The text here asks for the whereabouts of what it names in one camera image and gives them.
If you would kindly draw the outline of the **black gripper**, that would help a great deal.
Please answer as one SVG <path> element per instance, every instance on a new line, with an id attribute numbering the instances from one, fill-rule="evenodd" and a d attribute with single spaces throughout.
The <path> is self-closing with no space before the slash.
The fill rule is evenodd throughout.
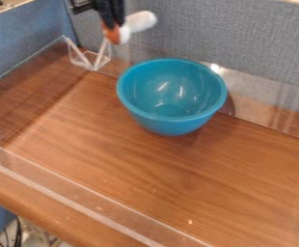
<path id="1" fill-rule="evenodd" d="M 98 10 L 102 21 L 110 29 L 115 27 L 115 19 L 121 26 L 125 25 L 126 0 L 69 0 L 69 1 L 70 1 L 73 13 L 81 14 L 83 12 L 87 12 L 89 10 Z"/>

